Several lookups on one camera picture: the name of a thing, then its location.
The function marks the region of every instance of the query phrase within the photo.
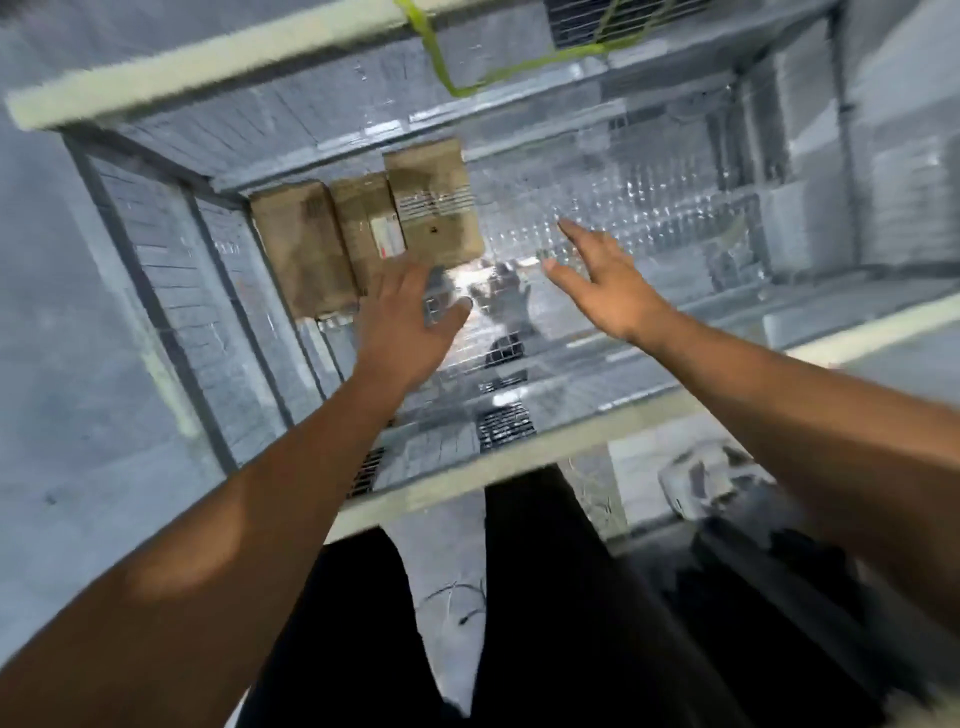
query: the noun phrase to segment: brown cardboard box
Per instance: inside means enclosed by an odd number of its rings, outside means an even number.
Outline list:
[[[337,219],[344,235],[360,293],[366,295],[371,278],[388,257],[406,250],[394,209],[387,176],[382,172],[330,185]]]
[[[356,282],[326,185],[308,182],[264,192],[251,199],[251,209],[295,319],[356,303]]]
[[[445,268],[484,252],[459,139],[419,144],[384,155],[407,249]]]

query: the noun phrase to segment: green rope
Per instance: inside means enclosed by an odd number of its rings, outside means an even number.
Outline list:
[[[433,26],[430,24],[430,19],[426,16],[426,13],[417,7],[417,4],[414,2],[414,0],[394,0],[394,2],[401,10],[403,10],[404,14],[407,16],[407,21],[410,23],[410,26],[420,36],[420,40],[423,42],[423,50],[425,50],[427,55],[430,57],[430,62],[433,65],[434,73],[437,74],[437,78],[440,80],[440,83],[444,85],[444,88],[446,88],[451,96],[458,99],[465,99],[468,96],[472,96],[481,88],[486,88],[491,84],[505,81],[518,73],[523,73],[524,71],[533,71],[538,68],[543,68],[545,65],[549,65],[550,63],[558,63],[561,61],[578,61],[579,59],[586,58],[587,56],[604,56],[612,51],[619,51],[623,48],[629,48],[630,46],[635,45],[643,40],[647,34],[650,33],[650,31],[652,31],[660,22],[660,19],[670,12],[673,9],[673,6],[677,4],[677,0],[664,0],[663,4],[660,6],[660,9],[654,12],[647,19],[647,22],[644,23],[643,27],[636,33],[617,38],[616,40],[605,40],[601,42],[599,38],[606,30],[607,25],[610,23],[610,20],[613,17],[613,14],[616,12],[616,6],[619,4],[619,0],[612,0],[610,6],[607,8],[607,11],[604,12],[604,16],[600,19],[600,25],[597,27],[597,32],[593,36],[594,41],[592,43],[578,45],[573,48],[564,48],[562,51],[556,51],[555,53],[541,56],[538,59],[531,59],[529,61],[515,63],[514,65],[508,65],[503,68],[497,68],[494,71],[485,74],[475,84],[457,86],[450,78],[450,72],[446,68],[446,61],[444,61],[444,54],[440,50],[440,43],[437,41],[437,34],[434,33]]]

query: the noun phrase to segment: leg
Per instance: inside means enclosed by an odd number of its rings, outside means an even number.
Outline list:
[[[560,470],[491,486],[486,498],[487,636],[471,715],[692,724],[697,689],[672,625],[612,559]],[[739,724],[729,717],[696,724]]]
[[[443,710],[403,562],[375,528],[321,552],[238,726],[302,725],[320,711],[425,718]]]

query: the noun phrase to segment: forearm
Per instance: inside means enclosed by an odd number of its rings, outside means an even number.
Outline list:
[[[0,723],[223,725],[401,398],[360,373],[91,584],[0,673]]]
[[[638,342],[829,536],[960,626],[960,414],[671,311]]]

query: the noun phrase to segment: hand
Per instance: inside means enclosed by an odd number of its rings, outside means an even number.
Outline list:
[[[423,321],[423,291],[430,268],[410,260],[389,260],[371,281],[370,295],[357,315],[359,347],[354,372],[369,375],[398,395],[423,384],[444,360],[473,302],[461,299],[438,324]]]
[[[600,330],[641,348],[650,344],[673,307],[643,279],[633,259],[610,235],[585,230],[570,220],[561,220],[560,230],[580,252],[590,280],[553,259],[543,262],[547,277]]]

